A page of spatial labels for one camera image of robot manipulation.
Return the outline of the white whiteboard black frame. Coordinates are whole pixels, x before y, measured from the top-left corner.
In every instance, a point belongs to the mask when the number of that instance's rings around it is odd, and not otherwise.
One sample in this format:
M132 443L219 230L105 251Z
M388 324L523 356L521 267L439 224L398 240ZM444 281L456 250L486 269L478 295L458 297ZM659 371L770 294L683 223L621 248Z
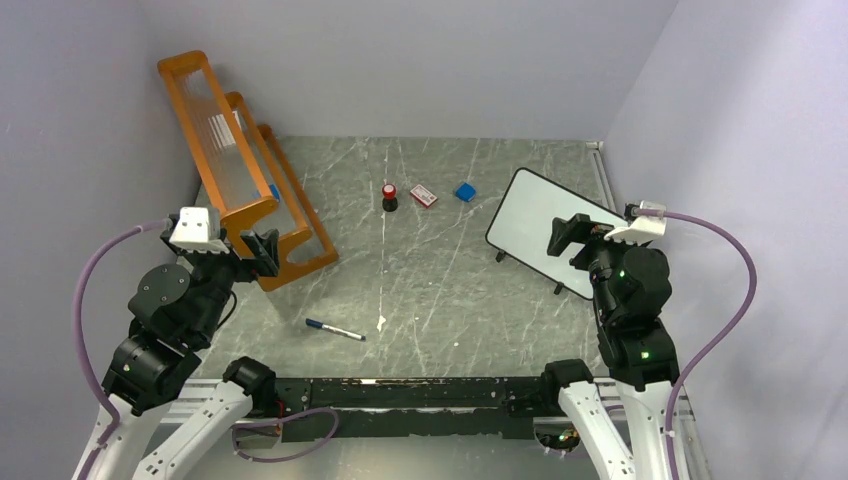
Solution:
M619 214L525 167L512 176L504 196L486 231L486 242L496 250L554 282L559 290L568 290L590 300L589 274L569 264L582 248L572 244L559 257L547 254L555 218L570 219L586 214L590 219L623 227Z

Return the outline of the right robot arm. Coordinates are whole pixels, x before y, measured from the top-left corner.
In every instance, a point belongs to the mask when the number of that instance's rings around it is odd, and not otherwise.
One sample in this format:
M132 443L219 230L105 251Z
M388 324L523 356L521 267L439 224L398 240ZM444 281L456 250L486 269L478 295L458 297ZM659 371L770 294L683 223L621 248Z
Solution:
M626 414L623 440L587 367L577 361L546 366L542 406L564 413L603 479L680 479L685 461L675 452L676 349L660 313L672 287L667 257L648 244L624 239L624 230L576 214L555 218L547 253L561 256L589 277L599 350Z

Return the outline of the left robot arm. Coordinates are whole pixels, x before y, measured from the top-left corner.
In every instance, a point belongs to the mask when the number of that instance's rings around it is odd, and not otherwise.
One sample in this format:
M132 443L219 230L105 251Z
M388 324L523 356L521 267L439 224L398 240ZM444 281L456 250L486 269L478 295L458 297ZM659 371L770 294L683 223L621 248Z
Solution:
M98 380L84 340L82 306L86 286L97 263L122 241L161 229L161 238L192 268L160 265L140 281L128 304L134 318L128 338L119 345L104 378ZM199 364L198 352L210 346L222 325L221 315L236 283L250 283L279 271L279 233L240 232L250 256L240 257L225 242L225 231L180 221L137 225L107 241L89 258L76 284L72 301L75 350L81 371L106 420L91 438L87 453L74 473L88 479L106 466L106 450L123 425L119 408L127 405L141 415L176 399Z

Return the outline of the orange wooden shelf rack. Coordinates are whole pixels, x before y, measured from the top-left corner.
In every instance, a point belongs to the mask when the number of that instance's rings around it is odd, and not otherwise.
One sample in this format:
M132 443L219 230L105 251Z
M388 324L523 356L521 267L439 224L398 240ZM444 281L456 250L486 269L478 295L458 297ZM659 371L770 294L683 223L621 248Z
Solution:
M253 119L239 92L222 88L207 56L194 50L168 57L158 72L230 245L244 255L240 231L279 231L279 273L261 278L261 288L278 289L336 262L339 254L272 128Z

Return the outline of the blue white marker pen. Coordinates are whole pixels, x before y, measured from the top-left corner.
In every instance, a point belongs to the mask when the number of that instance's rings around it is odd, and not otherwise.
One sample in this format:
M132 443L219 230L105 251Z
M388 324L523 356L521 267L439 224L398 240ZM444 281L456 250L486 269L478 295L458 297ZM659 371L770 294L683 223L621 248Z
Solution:
M305 324L310 328L329 332L329 333L332 333L334 335L342 336L342 337L352 339L352 340L355 340L355 341L364 342L367 339L367 337L365 335L355 333L355 332L351 332L351 331L348 331L348 330L345 330L345 329L342 329L342 328L339 328L339 327L335 327L335 326L326 324L324 322L320 322L320 321L310 319L310 318L307 318L305 320Z

